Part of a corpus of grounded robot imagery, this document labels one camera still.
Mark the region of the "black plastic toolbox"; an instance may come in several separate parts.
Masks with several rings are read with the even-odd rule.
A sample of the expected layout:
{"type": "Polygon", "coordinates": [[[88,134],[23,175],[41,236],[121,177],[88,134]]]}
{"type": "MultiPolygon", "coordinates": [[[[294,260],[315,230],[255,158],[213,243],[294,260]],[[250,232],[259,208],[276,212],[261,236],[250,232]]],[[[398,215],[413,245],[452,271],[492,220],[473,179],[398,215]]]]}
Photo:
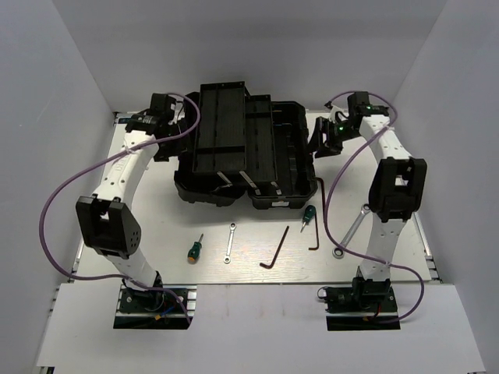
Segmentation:
{"type": "Polygon", "coordinates": [[[225,207],[247,195],[258,210],[305,206],[317,182],[301,104],[252,95],[243,81],[206,83],[193,96],[200,110],[186,120],[200,122],[174,173],[183,201],[225,207]]]}

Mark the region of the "small green stubby screwdriver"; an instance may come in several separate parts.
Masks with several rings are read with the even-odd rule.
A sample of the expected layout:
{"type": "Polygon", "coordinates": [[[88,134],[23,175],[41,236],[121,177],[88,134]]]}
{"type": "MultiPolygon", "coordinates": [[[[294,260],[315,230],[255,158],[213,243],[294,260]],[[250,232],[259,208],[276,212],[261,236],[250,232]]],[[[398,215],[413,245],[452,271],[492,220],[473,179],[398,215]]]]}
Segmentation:
{"type": "Polygon", "coordinates": [[[317,212],[316,207],[313,205],[308,205],[305,208],[305,210],[303,212],[302,226],[300,228],[300,231],[303,231],[305,226],[307,226],[311,222],[311,220],[315,217],[316,212],[317,212]]]}

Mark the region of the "small silver ratchet wrench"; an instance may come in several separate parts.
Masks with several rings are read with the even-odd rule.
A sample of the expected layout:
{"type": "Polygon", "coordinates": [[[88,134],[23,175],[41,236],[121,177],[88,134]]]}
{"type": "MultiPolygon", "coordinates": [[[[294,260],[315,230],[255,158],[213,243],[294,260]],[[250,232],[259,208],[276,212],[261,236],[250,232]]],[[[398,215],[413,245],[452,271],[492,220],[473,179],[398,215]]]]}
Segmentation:
{"type": "Polygon", "coordinates": [[[237,224],[232,222],[229,225],[229,235],[228,235],[228,244],[227,244],[227,249],[224,257],[224,264],[229,264],[231,262],[231,251],[232,251],[232,244],[234,240],[234,234],[235,230],[237,228],[237,224]]]}

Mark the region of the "green screwdriver orange cap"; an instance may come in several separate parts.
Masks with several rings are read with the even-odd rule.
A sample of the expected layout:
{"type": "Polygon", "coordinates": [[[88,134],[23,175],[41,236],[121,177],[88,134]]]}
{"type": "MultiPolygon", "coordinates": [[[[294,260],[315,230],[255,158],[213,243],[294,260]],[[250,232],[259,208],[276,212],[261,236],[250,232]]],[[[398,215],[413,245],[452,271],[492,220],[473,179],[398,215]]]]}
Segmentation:
{"type": "Polygon", "coordinates": [[[199,239],[195,241],[188,251],[187,260],[189,263],[196,263],[200,258],[200,252],[202,249],[203,234],[200,235],[199,239]]]}

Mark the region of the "large silver ratchet wrench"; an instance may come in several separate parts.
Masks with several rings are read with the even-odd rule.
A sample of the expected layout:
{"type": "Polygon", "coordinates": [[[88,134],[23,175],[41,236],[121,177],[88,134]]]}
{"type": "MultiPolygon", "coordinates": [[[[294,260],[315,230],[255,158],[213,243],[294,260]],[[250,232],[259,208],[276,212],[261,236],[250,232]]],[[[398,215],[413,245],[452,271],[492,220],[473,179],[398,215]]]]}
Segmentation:
{"type": "MultiPolygon", "coordinates": [[[[362,205],[358,216],[356,217],[356,219],[352,223],[351,227],[346,232],[344,238],[340,241],[340,246],[341,247],[344,247],[344,248],[347,247],[347,245],[350,243],[350,241],[352,240],[353,236],[355,235],[355,233],[359,229],[359,226],[363,222],[364,218],[368,214],[370,214],[370,207],[369,207],[369,205],[367,203],[365,203],[365,204],[362,205]]],[[[333,257],[335,259],[343,259],[344,256],[345,256],[345,252],[344,252],[343,249],[341,249],[340,247],[337,246],[336,248],[334,248],[332,250],[332,255],[333,255],[333,257]]]]}

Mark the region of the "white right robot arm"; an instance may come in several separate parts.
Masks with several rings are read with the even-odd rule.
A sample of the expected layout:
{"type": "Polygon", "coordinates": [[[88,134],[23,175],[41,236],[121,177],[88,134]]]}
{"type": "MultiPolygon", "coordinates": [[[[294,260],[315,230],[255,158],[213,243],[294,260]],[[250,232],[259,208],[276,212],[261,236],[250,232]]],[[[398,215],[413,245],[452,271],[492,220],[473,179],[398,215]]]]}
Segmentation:
{"type": "Polygon", "coordinates": [[[316,120],[307,150],[317,158],[339,155],[346,141],[362,137],[362,149],[370,149],[377,170],[368,193],[372,228],[366,253],[361,256],[358,275],[365,281],[390,279],[398,238],[406,223],[420,208],[427,163],[414,158],[395,134],[398,113],[386,100],[371,103],[367,91],[346,91],[347,111],[325,106],[328,118],[316,120]]]}

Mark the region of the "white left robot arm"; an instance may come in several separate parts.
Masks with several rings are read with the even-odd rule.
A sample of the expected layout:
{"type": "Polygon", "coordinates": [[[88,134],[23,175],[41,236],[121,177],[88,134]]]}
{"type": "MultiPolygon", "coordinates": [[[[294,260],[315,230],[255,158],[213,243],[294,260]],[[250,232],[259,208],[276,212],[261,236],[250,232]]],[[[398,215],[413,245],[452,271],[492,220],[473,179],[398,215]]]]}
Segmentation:
{"type": "Polygon", "coordinates": [[[132,147],[178,135],[179,130],[169,128],[175,106],[172,96],[153,94],[150,107],[133,115],[126,125],[121,147],[124,155],[111,162],[107,175],[91,196],[81,196],[76,202],[85,246],[115,266],[125,277],[123,284],[138,293],[138,302],[149,311],[163,306],[165,292],[159,287],[159,273],[141,252],[142,230],[131,207],[140,180],[159,151],[159,145],[155,143],[139,150],[132,147]]]}

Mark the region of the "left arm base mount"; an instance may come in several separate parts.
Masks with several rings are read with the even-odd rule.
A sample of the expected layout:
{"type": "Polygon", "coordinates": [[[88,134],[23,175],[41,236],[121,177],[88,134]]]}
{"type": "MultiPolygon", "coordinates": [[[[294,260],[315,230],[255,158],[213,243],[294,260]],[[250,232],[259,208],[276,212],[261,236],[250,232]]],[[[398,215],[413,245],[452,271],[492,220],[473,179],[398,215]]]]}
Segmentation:
{"type": "Polygon", "coordinates": [[[121,286],[113,328],[115,330],[187,330],[184,309],[193,321],[196,308],[196,285],[173,285],[155,302],[146,301],[124,285],[121,286]]]}

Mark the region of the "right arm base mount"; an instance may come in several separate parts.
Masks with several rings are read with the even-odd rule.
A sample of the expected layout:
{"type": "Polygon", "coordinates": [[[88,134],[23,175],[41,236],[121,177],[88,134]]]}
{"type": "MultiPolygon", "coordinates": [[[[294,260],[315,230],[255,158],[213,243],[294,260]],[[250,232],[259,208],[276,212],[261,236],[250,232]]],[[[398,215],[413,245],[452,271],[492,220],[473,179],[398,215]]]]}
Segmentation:
{"type": "Polygon", "coordinates": [[[327,331],[400,330],[393,287],[385,293],[362,295],[350,287],[324,286],[317,298],[325,304],[327,331]]]}

